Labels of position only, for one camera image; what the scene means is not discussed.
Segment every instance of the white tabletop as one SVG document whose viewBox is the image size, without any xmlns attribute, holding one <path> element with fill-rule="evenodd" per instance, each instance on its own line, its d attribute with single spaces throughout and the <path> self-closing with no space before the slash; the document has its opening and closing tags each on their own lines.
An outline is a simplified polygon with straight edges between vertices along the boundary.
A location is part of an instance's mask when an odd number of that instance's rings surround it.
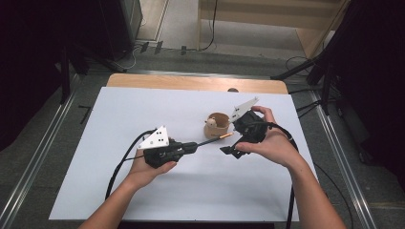
<svg viewBox="0 0 405 229">
<path fill-rule="evenodd" d="M 300 154 L 313 164 L 290 95 L 182 90 L 102 88 L 50 219 L 86 219 L 103 202 L 110 177 L 133 140 L 165 125 L 179 142 L 202 142 L 206 118 L 232 114 L 234 106 L 259 97 L 279 125 L 294 137 Z M 290 176 L 287 169 L 255 154 L 236 159 L 221 152 L 236 135 L 183 156 L 168 174 L 133 197 L 123 219 L 201 221 L 286 221 Z M 115 186 L 128 173 L 125 162 Z M 294 207 L 293 220 L 298 220 Z"/>
</svg>

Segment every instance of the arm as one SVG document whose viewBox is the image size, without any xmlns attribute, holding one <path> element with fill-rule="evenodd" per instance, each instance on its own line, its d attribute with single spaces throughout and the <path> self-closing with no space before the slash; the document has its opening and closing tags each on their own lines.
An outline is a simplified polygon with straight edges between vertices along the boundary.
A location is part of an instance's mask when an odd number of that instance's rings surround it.
<svg viewBox="0 0 405 229">
<path fill-rule="evenodd" d="M 255 106 L 252 107 L 252 110 L 264 114 L 266 121 L 276 123 L 271 109 Z M 280 130 L 275 128 L 268 130 L 266 138 L 261 143 L 241 142 L 236 145 L 236 148 L 245 152 L 257 153 L 288 169 L 303 228 L 346 228 L 307 162 Z"/>
<path fill-rule="evenodd" d="M 142 155 L 143 151 L 137 151 L 136 156 Z M 154 169 L 146 164 L 143 158 L 134 159 L 127 177 L 79 228 L 117 228 L 135 192 L 175 166 L 176 162 L 171 161 Z"/>
</svg>

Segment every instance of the forearm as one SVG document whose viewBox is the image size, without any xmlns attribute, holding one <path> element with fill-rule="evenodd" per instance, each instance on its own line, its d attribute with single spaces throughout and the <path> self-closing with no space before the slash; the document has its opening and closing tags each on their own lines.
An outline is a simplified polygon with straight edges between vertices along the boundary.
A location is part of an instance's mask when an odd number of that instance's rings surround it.
<svg viewBox="0 0 405 229">
<path fill-rule="evenodd" d="M 79 228 L 117 228 L 138 189 L 139 187 L 124 180 Z"/>
<path fill-rule="evenodd" d="M 346 228 L 301 156 L 288 166 L 302 228 Z"/>
</svg>

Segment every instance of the white bracket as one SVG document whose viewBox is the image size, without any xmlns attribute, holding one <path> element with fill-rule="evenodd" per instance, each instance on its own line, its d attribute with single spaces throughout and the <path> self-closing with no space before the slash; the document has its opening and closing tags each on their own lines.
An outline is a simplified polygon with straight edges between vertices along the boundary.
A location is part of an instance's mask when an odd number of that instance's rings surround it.
<svg viewBox="0 0 405 229">
<path fill-rule="evenodd" d="M 259 98 L 256 96 L 253 99 L 247 101 L 246 103 L 243 103 L 243 104 L 235 107 L 235 110 L 233 111 L 232 116 L 229 118 L 229 122 L 234 122 L 234 121 L 238 120 L 247 111 L 249 111 L 250 108 L 257 103 L 257 101 L 259 101 Z"/>
<path fill-rule="evenodd" d="M 165 126 L 159 127 L 150 136 L 148 136 L 140 145 L 138 149 L 153 149 L 169 145 L 169 135 Z"/>
</svg>

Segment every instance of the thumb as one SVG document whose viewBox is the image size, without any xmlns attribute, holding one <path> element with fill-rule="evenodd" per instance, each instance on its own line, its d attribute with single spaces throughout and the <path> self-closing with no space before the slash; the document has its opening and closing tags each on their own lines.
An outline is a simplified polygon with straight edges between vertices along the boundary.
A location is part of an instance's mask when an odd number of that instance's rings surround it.
<svg viewBox="0 0 405 229">
<path fill-rule="evenodd" d="M 247 152 L 247 153 L 257 153 L 258 152 L 258 145 L 252 144 L 249 142 L 240 142 L 236 144 L 235 148 L 239 151 Z"/>
<path fill-rule="evenodd" d="M 159 174 L 165 174 L 177 165 L 176 161 L 169 161 L 158 168 Z"/>
</svg>

